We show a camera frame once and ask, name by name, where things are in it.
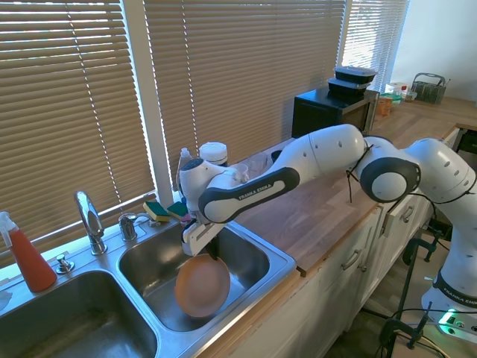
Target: wall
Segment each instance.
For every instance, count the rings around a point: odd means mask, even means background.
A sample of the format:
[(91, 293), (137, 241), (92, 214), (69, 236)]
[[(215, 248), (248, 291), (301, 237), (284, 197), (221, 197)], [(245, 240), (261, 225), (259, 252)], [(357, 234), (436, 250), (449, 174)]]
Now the wall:
[(410, 0), (391, 80), (431, 72), (452, 79), (445, 96), (477, 101), (476, 14), (477, 0)]

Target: chrome faucet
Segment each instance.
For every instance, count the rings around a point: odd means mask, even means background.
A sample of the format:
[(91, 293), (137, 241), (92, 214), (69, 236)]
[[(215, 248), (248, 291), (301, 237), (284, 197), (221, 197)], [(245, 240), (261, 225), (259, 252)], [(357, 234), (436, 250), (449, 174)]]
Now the chrome faucet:
[(147, 213), (133, 214), (125, 213), (119, 216), (119, 228), (121, 229), (123, 241), (133, 241), (137, 238), (136, 230), (134, 229), (134, 222), (138, 218), (147, 218), (149, 220), (149, 227), (157, 227), (159, 222), (155, 222)]
[(101, 255), (107, 250), (103, 237), (104, 229), (98, 212), (85, 192), (76, 192), (75, 201), (80, 210), (81, 220), (91, 242), (91, 254)]

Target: window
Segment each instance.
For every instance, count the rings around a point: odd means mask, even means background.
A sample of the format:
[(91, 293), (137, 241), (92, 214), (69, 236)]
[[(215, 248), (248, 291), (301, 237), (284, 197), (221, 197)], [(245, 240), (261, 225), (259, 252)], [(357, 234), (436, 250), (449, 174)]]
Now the window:
[(340, 0), (145, 0), (170, 172), (180, 149), (234, 163), (291, 135), (295, 95), (333, 76)]
[(391, 79), (408, 0), (350, 0), (342, 64), (375, 69), (371, 89)]
[(76, 190), (104, 226), (154, 191), (125, 34), (119, 0), (0, 1), (0, 210), (40, 251), (84, 236)]

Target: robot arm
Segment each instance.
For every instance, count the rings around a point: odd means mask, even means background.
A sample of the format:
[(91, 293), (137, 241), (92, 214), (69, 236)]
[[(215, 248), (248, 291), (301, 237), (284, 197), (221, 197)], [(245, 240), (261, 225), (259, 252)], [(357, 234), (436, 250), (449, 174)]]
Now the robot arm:
[(184, 230), (183, 250), (196, 255), (239, 213), (311, 179), (355, 166), (358, 177), (364, 179), (360, 180), (364, 191), (380, 202), (398, 200), (419, 183), (419, 167), (411, 157), (386, 139), (365, 139), (352, 125), (325, 128), (296, 139), (266, 173), (245, 184), (240, 184), (234, 169), (193, 160), (180, 170), (183, 194), (196, 218)]
[[(476, 311), (477, 176), (436, 139), (422, 139), (398, 150), (386, 139), (363, 138), (352, 125), (325, 128), (286, 146), (270, 170), (246, 184), (240, 184), (233, 169), (194, 160), (180, 171), (189, 211), (197, 218), (184, 230), (184, 252), (198, 254), (242, 211), (337, 169), (354, 170), (374, 201), (397, 201), (419, 186), (439, 206), (453, 224), (452, 246), (423, 296), (423, 307), (432, 303), (433, 310)], [(429, 315), (434, 321), (442, 318), (438, 312)], [(458, 332), (455, 336), (477, 343), (477, 313), (460, 314), (459, 320), (460, 326), (452, 326), (452, 332)]]

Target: white cabinet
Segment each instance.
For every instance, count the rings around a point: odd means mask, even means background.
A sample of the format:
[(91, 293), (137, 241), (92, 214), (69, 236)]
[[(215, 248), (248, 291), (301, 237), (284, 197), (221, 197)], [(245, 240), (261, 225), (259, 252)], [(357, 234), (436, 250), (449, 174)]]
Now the white cabinet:
[(381, 280), (408, 244), (413, 229), (414, 217), (418, 215), (420, 197), (409, 195), (386, 214), (382, 228), (386, 241), (384, 265), (379, 273)]
[(320, 357), (339, 337), (356, 307), (360, 267), (378, 216), (361, 223), (270, 318), (250, 334), (232, 358)]
[(381, 227), (385, 220), (384, 208), (379, 206), (377, 209), (377, 220), (375, 230), (372, 233), (370, 249), (361, 270), (361, 278), (359, 283), (358, 294), (356, 295), (356, 304), (358, 312), (364, 303), (371, 296), (374, 289), (378, 286), (381, 278), (379, 273), (385, 259), (388, 240), (381, 235)]
[(411, 235), (427, 219), (425, 198), (378, 206), (326, 258), (318, 272), (230, 355), (320, 358), (350, 326)]
[(325, 292), (318, 292), (302, 330), (300, 358), (322, 357), (342, 334), (358, 288), (357, 267), (355, 263)]
[(377, 229), (361, 275), (356, 302), (358, 310), (371, 296), (382, 278), (397, 260), (409, 239), (431, 216), (427, 199), (409, 195), (390, 207), (381, 207)]
[(317, 275), (306, 281), (298, 292), (294, 292), (233, 351), (231, 357), (299, 357), (296, 350), (300, 349), (301, 332), (310, 309), (314, 306), (318, 284)]

